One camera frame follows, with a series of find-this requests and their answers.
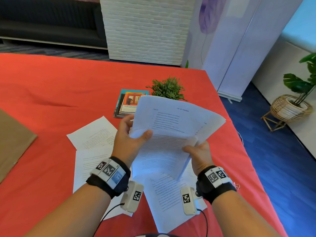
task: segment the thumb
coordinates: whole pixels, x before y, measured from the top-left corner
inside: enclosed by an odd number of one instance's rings
[[[191,146],[191,145],[187,145],[187,146],[183,147],[182,150],[184,152],[191,154],[191,155],[194,155],[197,151],[197,148],[194,146]]]
[[[142,147],[153,135],[152,130],[145,131],[141,137],[137,138],[137,142],[140,145],[139,147]]]

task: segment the person's right arm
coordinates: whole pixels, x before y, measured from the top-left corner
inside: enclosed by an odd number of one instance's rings
[[[197,147],[186,146],[183,151],[191,154],[192,168],[197,176],[206,167],[214,165],[206,141]],[[225,237],[280,237],[271,225],[235,191],[227,191],[219,195],[213,201],[212,209]]]

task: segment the wristband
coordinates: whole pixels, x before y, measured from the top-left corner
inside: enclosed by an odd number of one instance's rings
[[[90,172],[89,185],[97,186],[109,194],[111,199],[128,189],[131,171],[126,164],[115,156],[102,160]]]
[[[200,172],[196,189],[197,193],[211,204],[219,195],[230,190],[236,191],[224,169],[216,166],[207,167]]]

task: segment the purple flower print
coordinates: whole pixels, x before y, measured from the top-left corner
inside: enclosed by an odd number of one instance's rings
[[[210,34],[216,30],[226,0],[202,0],[199,24],[201,32]]]

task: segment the wicker basket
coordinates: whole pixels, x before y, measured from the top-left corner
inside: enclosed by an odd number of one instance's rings
[[[279,96],[271,105],[271,114],[281,121],[291,123],[312,113],[313,107],[309,103],[303,101],[301,107],[297,107],[290,103],[294,100],[296,97],[292,95]]]

